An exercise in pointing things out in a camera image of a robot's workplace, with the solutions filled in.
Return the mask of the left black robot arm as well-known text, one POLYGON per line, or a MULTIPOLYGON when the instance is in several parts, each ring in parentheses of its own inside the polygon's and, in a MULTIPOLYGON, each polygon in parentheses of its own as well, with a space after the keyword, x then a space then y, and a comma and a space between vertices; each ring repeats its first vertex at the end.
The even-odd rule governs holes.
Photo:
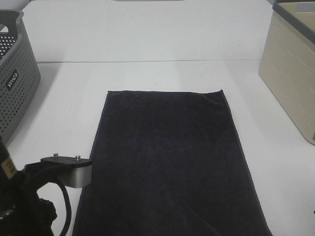
POLYGON ((21 189, 18 171, 3 141, 0 142, 0 234, 2 236, 52 236, 56 209, 36 192, 21 189))

